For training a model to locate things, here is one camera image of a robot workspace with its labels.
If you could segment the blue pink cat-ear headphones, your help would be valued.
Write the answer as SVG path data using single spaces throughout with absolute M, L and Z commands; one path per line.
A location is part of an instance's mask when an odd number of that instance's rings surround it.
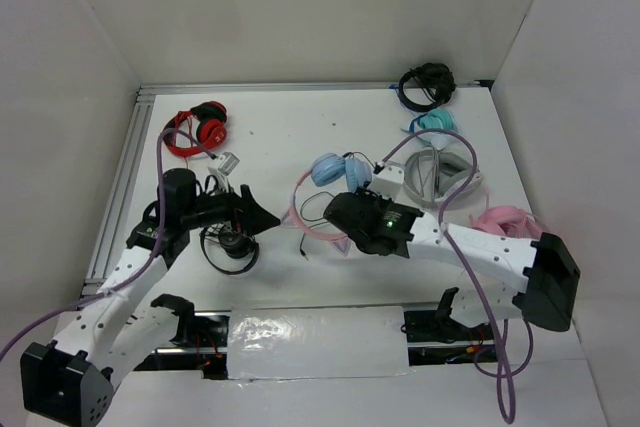
M 281 217 L 281 226 L 298 229 L 302 232 L 299 246 L 300 254 L 306 258 L 304 240 L 315 239 L 328 243 L 343 257 L 349 254 L 351 240 L 344 233 L 327 232 L 330 223 L 320 215 L 316 218 L 306 216 L 303 211 L 309 202 L 318 196 L 334 197 L 329 191 L 320 191 L 307 198 L 301 204 L 297 201 L 298 189 L 306 180 L 310 180 L 316 187 L 328 187 L 330 184 L 344 179 L 349 192 L 368 186 L 372 181 L 374 164 L 361 152 L 347 152 L 342 155 L 327 153 L 318 157 L 309 169 L 294 184 L 289 206 Z

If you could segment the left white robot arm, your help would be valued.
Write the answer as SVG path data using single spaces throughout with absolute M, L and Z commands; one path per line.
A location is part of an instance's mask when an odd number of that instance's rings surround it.
M 246 185 L 238 192 L 206 193 L 193 171 L 164 172 L 156 201 L 97 293 L 82 300 L 74 320 L 50 342 L 32 343 L 22 354 L 25 409 L 65 426 L 96 426 L 125 377 L 153 350 L 193 341 L 194 304 L 172 294 L 147 294 L 189 245 L 192 231 L 219 224 L 253 238 L 280 221 Z

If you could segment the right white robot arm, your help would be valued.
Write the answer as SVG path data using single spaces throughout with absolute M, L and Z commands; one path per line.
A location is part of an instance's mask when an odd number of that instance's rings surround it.
M 445 291 L 436 326 L 448 339 L 487 321 L 521 318 L 552 332 L 569 330 L 581 272 L 564 241 L 510 238 L 456 224 L 360 189 L 334 197 L 323 217 L 368 255 L 470 266 L 497 285 L 481 294 Z

